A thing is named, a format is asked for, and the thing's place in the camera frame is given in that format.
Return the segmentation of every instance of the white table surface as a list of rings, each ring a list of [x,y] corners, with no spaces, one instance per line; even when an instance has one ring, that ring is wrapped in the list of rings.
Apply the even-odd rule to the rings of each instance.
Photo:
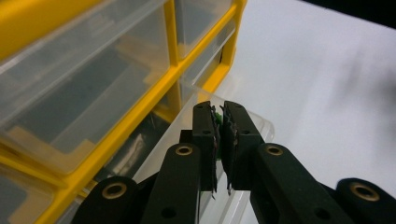
[[[216,95],[273,122],[317,181],[396,197],[396,30],[296,0],[248,0]],[[254,223],[251,207],[241,223]]]

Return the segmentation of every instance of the storage cabinet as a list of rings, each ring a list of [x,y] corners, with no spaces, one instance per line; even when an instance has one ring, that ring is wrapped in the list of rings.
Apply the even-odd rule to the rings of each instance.
[[[196,96],[191,85],[215,90],[232,64],[245,3],[103,1],[8,54],[0,183],[19,196],[2,193],[2,218],[56,221],[149,112],[170,121],[186,94]],[[32,200],[39,206],[22,213]],[[20,214],[26,219],[13,219]]]

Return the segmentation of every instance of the yellow plastic frame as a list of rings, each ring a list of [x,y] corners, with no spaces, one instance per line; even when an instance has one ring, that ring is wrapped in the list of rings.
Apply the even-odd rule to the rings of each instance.
[[[86,2],[86,5],[91,6],[92,4],[99,1],[90,0]],[[162,117],[166,120],[170,121],[175,118],[177,112],[181,108],[180,90],[178,84],[179,77],[195,61],[195,59],[208,46],[213,38],[217,36],[222,28],[230,20],[234,20],[236,24],[235,32],[223,47],[221,64],[219,64],[215,72],[203,86],[203,89],[209,92],[213,92],[217,88],[220,82],[227,75],[233,63],[236,38],[246,2],[246,0],[234,0],[232,6],[227,11],[227,13],[205,35],[205,37],[198,43],[198,45],[191,51],[191,53],[185,59],[179,59],[177,52],[175,3],[174,0],[168,0],[163,7],[165,11],[170,57],[169,70],[136,103],[136,105],[127,112],[127,114],[106,135],[106,137],[97,145],[95,150],[74,172],[68,175],[55,174],[52,171],[46,170],[39,164],[35,165],[33,161],[29,160],[28,158],[24,158],[22,155],[11,153],[11,149],[6,149],[5,146],[0,145],[0,163],[3,163],[16,170],[22,171],[28,175],[32,175],[38,179],[41,179],[42,181],[51,184],[54,188],[53,202],[51,206],[38,218],[37,223],[55,222],[64,212],[67,206],[71,202],[73,202],[73,200],[78,195],[85,196],[85,193],[81,192],[81,190],[90,184],[90,181],[96,175],[96,173],[103,167],[103,165],[109,160],[109,158],[111,158],[111,156],[117,151],[117,149],[122,146],[124,141],[128,138],[129,134],[136,128],[136,126],[143,120],[143,118],[151,110],[154,109],[154,106],[158,104],[166,94],[168,97],[170,109],[156,108],[156,110],[159,111],[159,113],[162,114]],[[2,7],[5,6],[5,4],[10,4],[10,0],[3,1],[1,4],[3,5],[0,5],[0,10]],[[3,18],[0,18],[0,30],[4,26],[4,22],[7,22],[7,20],[4,21],[2,19]],[[17,52],[25,45],[26,43],[19,44],[17,48],[15,47],[6,50],[6,54],[0,55],[0,60],[2,59],[2,57],[4,58]]]

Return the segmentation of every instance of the transparent plastic tray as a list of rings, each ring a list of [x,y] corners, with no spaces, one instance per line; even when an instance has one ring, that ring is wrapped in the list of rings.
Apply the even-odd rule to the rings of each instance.
[[[224,104],[224,100],[216,95],[202,91],[198,88],[191,87],[193,95],[184,104],[183,109],[177,118],[172,122],[171,126],[161,138],[157,146],[148,155],[143,165],[134,176],[134,180],[139,183],[147,177],[155,174],[161,168],[163,158],[167,149],[178,143],[180,131],[192,128],[192,108],[203,101],[211,101],[215,105],[217,111],[221,114],[219,105]],[[274,127],[271,122],[265,120],[253,113],[248,112],[256,128],[262,134],[262,138],[266,142],[270,142],[274,138]],[[201,223],[233,223],[233,220],[239,220],[248,203],[249,193],[246,191],[233,191],[231,196],[228,195],[226,189],[226,174],[222,171],[222,165],[218,165],[218,192],[212,199],[211,192],[203,192],[201,195]]]
[[[181,58],[196,46],[228,11],[232,0],[176,0],[177,42]]]
[[[105,1],[0,66],[0,141],[69,173],[169,67],[164,1]]]
[[[52,198],[45,183],[0,164],[0,223],[34,223]]]

